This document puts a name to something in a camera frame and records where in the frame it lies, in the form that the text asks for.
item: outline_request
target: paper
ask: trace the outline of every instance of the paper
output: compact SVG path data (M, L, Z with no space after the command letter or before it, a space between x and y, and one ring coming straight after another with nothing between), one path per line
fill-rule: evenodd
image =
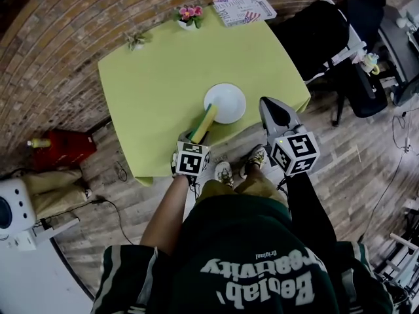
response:
M266 0L214 0L214 9L226 27L248 24L276 17Z

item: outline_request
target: apriltag cube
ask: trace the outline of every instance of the apriltag cube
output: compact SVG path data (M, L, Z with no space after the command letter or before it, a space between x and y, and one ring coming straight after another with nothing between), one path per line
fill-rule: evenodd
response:
M186 142L177 142L176 172L199 176L210 162L210 148Z
M307 132L275 138L270 156L286 175L294 175L311 170L320 152L314 134Z

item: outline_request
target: cable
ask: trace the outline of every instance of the cable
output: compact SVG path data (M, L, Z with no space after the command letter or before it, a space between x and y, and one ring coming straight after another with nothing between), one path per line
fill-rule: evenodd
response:
M404 113L409 113L409 112L417 111L418 109L419 109L419 107L418 108L415 108L415 109L410 109L409 111L405 111Z
M395 136L394 136L394 119L397 119L398 121L399 121L399 124L400 124L400 126L401 126L401 129L405 129L406 128L406 121L405 121L405 118L402 116L402 117L400 117L400 116L397 116L397 115L395 115L395 116L393 116L393 120L392 120L392 131L393 131L393 142L394 142L394 145L398 148L398 149L403 149L403 147L399 147L398 145L397 145L397 142L395 141Z
M277 185L277 187L276 187L276 190L277 191L281 191L281 192L283 192L286 196L287 196L287 200L289 199L288 198L288 192L282 187L284 184L286 183L286 178L284 177L281 181L280 181L280 183Z
M81 206L78 206L78 207L76 207L76 208L73 208L73 209L70 209L69 211L65 211L65 212L63 212L63 213L59 213L59 214L55 214L55 215L51 215L50 217L47 217L46 219L48 220L49 219L49 221L51 221L51 219L52 218L54 218L54 217L58 217L58 216L60 216L60 215L63 215L63 214L66 214L66 213L71 213L72 211L75 211L76 209L79 209L79 208L83 208L83 207L86 207L87 205L90 205L90 204L92 204L92 205L100 205L101 203L103 203L103 202L109 202L114 208L115 208L115 210L117 211L117 213L118 213L118 219L119 219L119 228L120 228L120 230L121 230L121 232L122 232L122 234L124 235L124 237L126 238L126 240L128 241L128 242L130 242L131 244L133 244L131 241L130 241L130 239L128 239L128 237L126 236L126 234L125 234L125 231L124 231L124 228L122 227L122 220L121 220L121 217L120 217L120 213L119 213L119 209L118 209L118 207L113 203L113 202L111 202L111 201L109 201L108 199L105 199L105 198L100 198L100 200L93 200L93 201L91 201L91 202L88 202L88 203L85 203L84 205L81 205ZM38 228L38 227L41 227L42 226L42 223L41 223L41 221L39 221L37 224L35 224L33 227L34 228Z
M412 111L412 99L410 99L410 111L409 111L409 121L407 122L407 137L409 137L409 129L410 129L410 119L411 119L411 116L412 116L412 113L411 113L411 111ZM401 115L401 117L405 117L406 116L406 114L405 114L405 112Z
M195 202L199 198L199 195L200 195L200 187L201 187L201 184L200 183L197 183L197 182L189 185L189 190L191 190L191 192L193 192L195 194Z
M405 153L402 153L402 154L401 154L399 164L397 165L397 167L396 167L396 169L395 169L395 171L394 171L393 177L392 177L392 179L391 179L390 183L387 185L386 189L384 190L383 194L380 196L380 199L379 199L379 200L378 200L378 202L375 204L374 209L373 209L373 211L372 211L372 213L371 213L371 216L370 216L370 218L369 218L369 221L368 221L367 227L366 227L366 229L365 229L364 233L363 233L363 234L359 237L359 239L358 239L358 243L361 243L361 242L363 241L363 239L364 239L364 237L365 237L365 234L367 233L367 231L368 231L368 229L369 229L369 226L370 226L370 224L371 224L371 221L372 221L372 219L373 219L373 217L374 217L375 210L376 210L376 208L378 207L378 205L380 204L382 197L384 197L384 195L386 194L386 192L387 192L388 188L390 187L390 185L391 185L391 184L392 184L392 182L394 181L395 176L397 175L397 172L399 171L399 167L400 167L400 164L401 164L401 160L403 159L403 156L404 156L404 155L405 155Z
M124 231L124 228L122 227L122 221L121 221L121 218L120 218L120 213L119 213L119 209L118 209L118 207L113 203L113 202L111 202L111 201L109 201L109 200L107 200L107 199L104 199L106 202L109 202L114 208L115 208L115 210L117 211L117 213L118 213L118 218L119 218L119 228L120 228L120 230L121 230L121 232L122 232L122 234L124 235L124 237L125 237L125 239L128 241L128 242L130 242L132 245L134 245L131 241L130 241L130 239L127 237L127 235L125 234L125 231Z
M120 162L117 161L117 163L119 165L119 169L117 169L118 179L126 183L126 181L128 180L128 174L126 173L125 169L122 167Z

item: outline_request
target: yellow sponge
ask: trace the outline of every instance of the yellow sponge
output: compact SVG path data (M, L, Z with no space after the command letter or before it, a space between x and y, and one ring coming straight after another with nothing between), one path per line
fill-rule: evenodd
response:
M204 138L208 128L212 125L215 116L217 115L218 108L215 105L210 104L205 112L204 117L202 118L199 125L193 130L189 139L192 143L199 144Z

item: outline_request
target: green shirt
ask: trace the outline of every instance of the green shirt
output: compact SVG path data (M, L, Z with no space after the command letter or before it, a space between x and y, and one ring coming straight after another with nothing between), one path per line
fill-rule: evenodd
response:
M191 211L171 258L141 245L108 248L92 312L390 314L365 253L357 243L338 243L336 264L326 268L293 235L281 203L212 197ZM357 293L365 285L369 296Z

